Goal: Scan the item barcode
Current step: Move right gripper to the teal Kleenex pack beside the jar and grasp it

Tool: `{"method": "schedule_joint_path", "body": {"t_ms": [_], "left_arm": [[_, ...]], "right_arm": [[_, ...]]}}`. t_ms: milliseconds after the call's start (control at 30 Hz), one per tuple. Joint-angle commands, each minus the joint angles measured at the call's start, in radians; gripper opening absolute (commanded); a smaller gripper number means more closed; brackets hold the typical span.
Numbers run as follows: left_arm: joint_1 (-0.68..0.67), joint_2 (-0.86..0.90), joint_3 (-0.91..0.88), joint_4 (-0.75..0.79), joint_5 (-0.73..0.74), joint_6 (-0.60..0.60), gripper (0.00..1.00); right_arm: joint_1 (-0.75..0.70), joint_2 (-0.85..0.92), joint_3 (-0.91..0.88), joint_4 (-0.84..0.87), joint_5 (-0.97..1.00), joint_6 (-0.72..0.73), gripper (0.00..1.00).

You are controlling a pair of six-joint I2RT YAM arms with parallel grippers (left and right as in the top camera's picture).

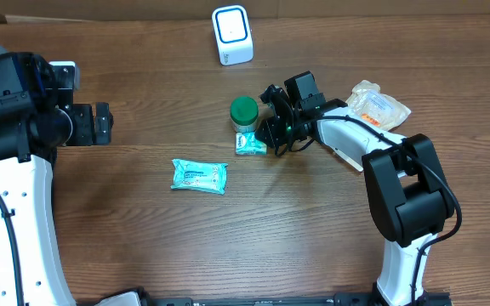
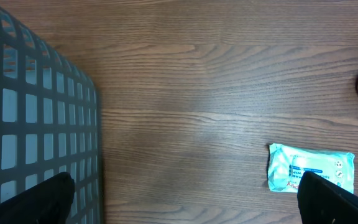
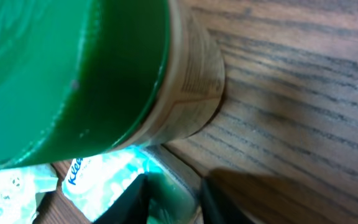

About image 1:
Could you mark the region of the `teal tissue packet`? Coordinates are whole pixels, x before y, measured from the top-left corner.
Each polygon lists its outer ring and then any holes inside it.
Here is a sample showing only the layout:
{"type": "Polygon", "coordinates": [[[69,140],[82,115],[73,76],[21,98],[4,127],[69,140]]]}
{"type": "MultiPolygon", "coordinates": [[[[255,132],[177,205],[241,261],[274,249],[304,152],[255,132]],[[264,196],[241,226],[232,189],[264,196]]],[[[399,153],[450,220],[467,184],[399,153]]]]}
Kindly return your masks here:
{"type": "Polygon", "coordinates": [[[266,155],[267,146],[256,139],[254,132],[236,133],[236,154],[241,156],[266,155]]]}

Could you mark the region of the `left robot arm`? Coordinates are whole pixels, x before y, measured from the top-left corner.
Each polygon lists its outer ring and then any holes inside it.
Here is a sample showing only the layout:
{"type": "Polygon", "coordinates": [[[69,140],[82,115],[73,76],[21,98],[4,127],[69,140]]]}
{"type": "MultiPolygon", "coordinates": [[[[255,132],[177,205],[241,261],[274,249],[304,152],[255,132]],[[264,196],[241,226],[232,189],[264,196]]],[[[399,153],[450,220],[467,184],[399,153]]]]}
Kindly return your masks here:
{"type": "Polygon", "coordinates": [[[78,68],[0,48],[0,304],[72,305],[54,229],[61,146],[107,145],[108,104],[75,104],[78,68]]]}

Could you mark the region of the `orange tissue packet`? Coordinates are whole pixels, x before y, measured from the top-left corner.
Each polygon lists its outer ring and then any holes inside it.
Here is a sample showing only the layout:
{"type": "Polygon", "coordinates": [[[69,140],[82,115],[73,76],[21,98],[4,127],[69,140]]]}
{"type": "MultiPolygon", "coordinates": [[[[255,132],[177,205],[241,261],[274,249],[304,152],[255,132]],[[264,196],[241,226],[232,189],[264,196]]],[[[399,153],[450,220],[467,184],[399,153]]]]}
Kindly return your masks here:
{"type": "Polygon", "coordinates": [[[370,115],[368,113],[362,113],[361,118],[364,121],[369,122],[370,124],[374,125],[375,127],[381,128],[381,126],[382,126],[381,119],[377,116],[370,115]]]}

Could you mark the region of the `teal wet wipes pack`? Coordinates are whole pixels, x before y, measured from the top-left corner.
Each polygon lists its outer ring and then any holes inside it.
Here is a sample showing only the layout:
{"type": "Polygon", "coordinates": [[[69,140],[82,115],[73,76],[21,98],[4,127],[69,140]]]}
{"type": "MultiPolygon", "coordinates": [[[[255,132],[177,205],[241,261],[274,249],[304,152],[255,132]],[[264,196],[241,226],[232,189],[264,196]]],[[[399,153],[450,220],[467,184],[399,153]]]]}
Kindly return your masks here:
{"type": "Polygon", "coordinates": [[[227,181],[227,163],[205,163],[173,159],[172,190],[196,190],[223,195],[227,181]]]}

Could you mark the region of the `beige snack pouch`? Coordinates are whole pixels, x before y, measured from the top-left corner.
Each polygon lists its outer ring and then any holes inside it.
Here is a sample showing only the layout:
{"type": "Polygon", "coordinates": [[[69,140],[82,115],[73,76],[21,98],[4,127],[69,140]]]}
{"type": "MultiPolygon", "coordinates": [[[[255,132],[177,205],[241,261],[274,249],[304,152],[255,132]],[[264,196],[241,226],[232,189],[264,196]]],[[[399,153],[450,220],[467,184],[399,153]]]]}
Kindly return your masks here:
{"type": "MultiPolygon", "coordinates": [[[[387,139],[400,144],[404,137],[391,130],[404,123],[411,111],[402,103],[387,94],[380,92],[376,83],[363,80],[351,91],[346,100],[346,107],[339,107],[329,112],[331,116],[349,116],[364,121],[362,113],[377,116],[382,126],[375,127],[366,122],[375,132],[382,133],[387,139]]],[[[387,149],[389,144],[380,140],[364,127],[344,120],[329,120],[320,125],[323,129],[323,142],[335,149],[338,156],[361,172],[362,156],[376,149],[387,149]]]]}

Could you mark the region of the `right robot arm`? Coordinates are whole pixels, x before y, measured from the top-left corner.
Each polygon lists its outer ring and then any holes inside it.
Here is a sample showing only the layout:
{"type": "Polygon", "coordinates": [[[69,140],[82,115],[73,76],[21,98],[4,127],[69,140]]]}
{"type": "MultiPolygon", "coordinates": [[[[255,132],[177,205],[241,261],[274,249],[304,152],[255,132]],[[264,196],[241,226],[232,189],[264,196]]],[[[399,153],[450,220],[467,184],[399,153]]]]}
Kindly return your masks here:
{"type": "Polygon", "coordinates": [[[431,140],[375,127],[343,100],[326,99],[310,71],[283,87],[270,85],[259,98],[273,114],[255,137],[276,156],[292,152],[297,141],[318,142],[364,175],[369,211],[385,239],[382,269],[370,293],[339,294],[335,304],[451,304],[448,294],[423,287],[431,247],[454,236],[463,218],[431,140]]]}

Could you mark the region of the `green lid plastic jar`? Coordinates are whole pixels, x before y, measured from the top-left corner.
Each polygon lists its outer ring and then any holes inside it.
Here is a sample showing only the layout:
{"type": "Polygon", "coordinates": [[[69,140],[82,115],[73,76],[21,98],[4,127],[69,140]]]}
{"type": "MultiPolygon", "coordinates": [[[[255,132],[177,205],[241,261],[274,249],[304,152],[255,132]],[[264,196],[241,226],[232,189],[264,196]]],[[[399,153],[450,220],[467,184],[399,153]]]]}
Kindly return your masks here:
{"type": "Polygon", "coordinates": [[[259,108],[253,98],[240,96],[232,101],[230,116],[237,133],[254,132],[258,126],[259,108]]]}

